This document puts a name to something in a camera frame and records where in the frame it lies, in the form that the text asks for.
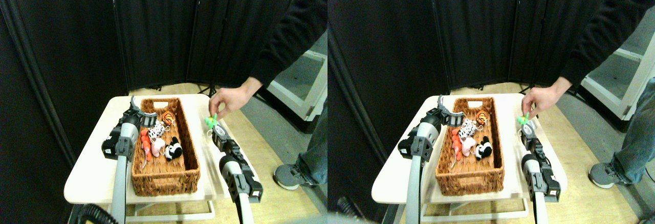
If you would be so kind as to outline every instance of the green toy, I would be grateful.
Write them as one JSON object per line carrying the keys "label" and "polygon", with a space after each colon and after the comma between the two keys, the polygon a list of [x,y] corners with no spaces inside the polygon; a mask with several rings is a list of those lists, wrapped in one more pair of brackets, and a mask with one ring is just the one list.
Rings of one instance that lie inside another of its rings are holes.
{"label": "green toy", "polygon": [[528,119],[528,117],[530,117],[530,112],[526,113],[525,116],[517,117],[516,121],[518,121],[519,124],[521,124],[521,126],[523,126],[524,124],[526,124],[526,123],[528,123],[530,121]]}
{"label": "green toy", "polygon": [[213,117],[205,117],[205,124],[211,129],[216,124],[218,124],[218,120],[216,120],[216,114],[213,115]]}

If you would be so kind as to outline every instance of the hand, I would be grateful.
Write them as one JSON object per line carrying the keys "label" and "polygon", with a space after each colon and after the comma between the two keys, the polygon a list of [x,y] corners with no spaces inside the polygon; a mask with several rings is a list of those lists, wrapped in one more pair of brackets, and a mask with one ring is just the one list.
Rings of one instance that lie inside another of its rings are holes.
{"label": "hand", "polygon": [[[564,95],[571,85],[572,84],[569,80],[564,77],[559,77],[559,79],[548,88],[532,88],[530,93],[528,93],[522,100],[523,115],[525,116],[530,112],[530,117],[528,117],[528,119],[532,119],[540,112],[550,108],[557,103],[557,100]],[[533,103],[536,103],[536,108],[534,109],[532,109]]]}
{"label": "hand", "polygon": [[[238,88],[219,88],[216,94],[209,100],[209,114],[213,116],[218,112],[216,119],[220,120],[246,105],[250,97],[255,95],[255,92],[262,87],[262,83],[254,77],[248,77],[243,84]],[[218,107],[224,103],[225,107],[218,111]]]}

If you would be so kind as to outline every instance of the black curtain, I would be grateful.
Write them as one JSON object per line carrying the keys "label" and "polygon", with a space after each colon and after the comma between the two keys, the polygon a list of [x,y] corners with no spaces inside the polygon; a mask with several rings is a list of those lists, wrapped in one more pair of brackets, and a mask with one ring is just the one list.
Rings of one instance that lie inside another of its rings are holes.
{"label": "black curtain", "polygon": [[540,58],[533,63],[534,83],[550,85],[569,60],[584,26],[603,0],[548,0]]}
{"label": "black curtain", "polygon": [[432,0],[329,0],[328,10],[328,120],[348,127],[330,139],[329,205],[348,196],[380,221],[384,205],[370,197],[377,173],[424,100],[449,91]]}
{"label": "black curtain", "polygon": [[[215,78],[216,83],[226,86],[241,85],[290,1],[201,0],[201,5],[208,6],[201,6],[196,18],[189,81],[209,83]],[[218,8],[225,4],[227,9]],[[217,18],[221,15],[226,18],[225,32],[221,32],[223,22]]]}
{"label": "black curtain", "polygon": [[210,83],[223,34],[227,0],[199,0],[194,18],[187,81]]}
{"label": "black curtain", "polygon": [[547,0],[517,0],[515,8],[512,56],[507,72],[508,81],[533,82],[533,66],[539,56],[542,22]]}
{"label": "black curtain", "polygon": [[450,89],[505,81],[516,0],[434,1]]}
{"label": "black curtain", "polygon": [[108,100],[127,93],[112,1],[11,1],[5,6],[14,10],[3,11],[14,16],[10,34],[24,33],[16,44],[40,72],[53,123],[76,157]]}
{"label": "black curtain", "polygon": [[129,88],[185,81],[197,0],[116,0],[116,5]]}
{"label": "black curtain", "polygon": [[70,214],[63,186],[71,168],[37,102],[2,14],[0,75],[0,220],[63,222]]}

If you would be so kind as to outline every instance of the table leg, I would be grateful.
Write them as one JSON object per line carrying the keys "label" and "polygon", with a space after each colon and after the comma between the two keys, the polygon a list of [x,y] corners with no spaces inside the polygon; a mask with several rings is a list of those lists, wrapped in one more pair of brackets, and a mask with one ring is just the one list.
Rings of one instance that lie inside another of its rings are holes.
{"label": "table leg", "polygon": [[[213,202],[207,201],[207,203],[209,204],[208,213],[179,214],[179,215],[146,215],[146,216],[135,215],[135,216],[126,216],[125,222],[172,222],[172,221],[199,221],[199,220],[213,219],[214,217],[216,217],[216,212],[213,209]],[[143,210],[143,208],[152,205],[154,204],[137,205],[135,210]]]}
{"label": "table leg", "polygon": [[150,203],[150,204],[138,204],[134,205],[134,216],[138,215],[137,212],[140,212],[141,210],[148,208],[150,206],[155,205],[155,203]]}
{"label": "table leg", "polygon": [[448,210],[448,215],[452,215],[452,212],[454,212],[455,210],[457,210],[457,209],[459,209],[459,208],[461,208],[461,207],[463,207],[465,205],[468,205],[468,203],[451,203],[450,204],[450,210]]}
{"label": "table leg", "polygon": [[405,212],[405,205],[389,205],[381,224],[399,224]]}
{"label": "table leg", "polygon": [[528,202],[525,198],[521,199],[523,201],[523,210],[515,212],[500,212],[500,213],[489,213],[489,214],[473,214],[473,215],[452,215],[452,212],[468,203],[457,203],[451,204],[449,215],[441,216],[426,216],[425,210],[428,205],[423,205],[421,208],[421,222],[457,222],[457,221],[487,221],[487,220],[496,220],[496,219],[512,219],[512,218],[522,218],[528,216],[530,209],[528,208]]}

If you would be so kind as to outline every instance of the wicker basket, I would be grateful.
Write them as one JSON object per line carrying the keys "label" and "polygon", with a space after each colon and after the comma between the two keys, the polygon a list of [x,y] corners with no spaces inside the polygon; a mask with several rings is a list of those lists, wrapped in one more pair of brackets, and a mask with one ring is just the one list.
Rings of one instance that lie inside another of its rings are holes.
{"label": "wicker basket", "polygon": [[[480,107],[468,107],[468,102],[482,102]],[[466,118],[475,121],[475,116],[480,110],[489,114],[489,120],[484,124],[482,131],[477,131],[473,139],[481,142],[484,136],[488,136],[493,147],[491,156],[477,161],[473,150],[469,156],[463,156],[451,168],[454,160],[454,149],[452,149],[452,127],[447,130],[444,137],[444,145],[439,156],[435,177],[439,188],[444,196],[461,196],[464,194],[489,193],[503,189],[505,178],[505,166],[503,164],[503,150],[500,146],[498,133],[498,119],[496,119],[496,105],[491,97],[484,98],[459,98],[454,102],[452,112],[463,111]]]}
{"label": "wicker basket", "polygon": [[[168,102],[168,105],[164,108],[155,108],[154,102]],[[182,145],[183,153],[182,156],[169,162],[164,156],[165,147],[162,147],[161,154],[158,157],[152,156],[152,160],[147,161],[145,168],[141,168],[146,160],[145,153],[141,149],[141,140],[137,140],[132,165],[134,192],[137,196],[194,193],[198,190],[198,179],[200,179],[201,173],[182,103],[178,98],[143,99],[141,111],[156,112],[157,119],[160,121],[164,112],[172,112],[175,121],[170,126],[170,130],[164,132],[161,138],[166,145],[170,145],[173,137],[177,137]]]}

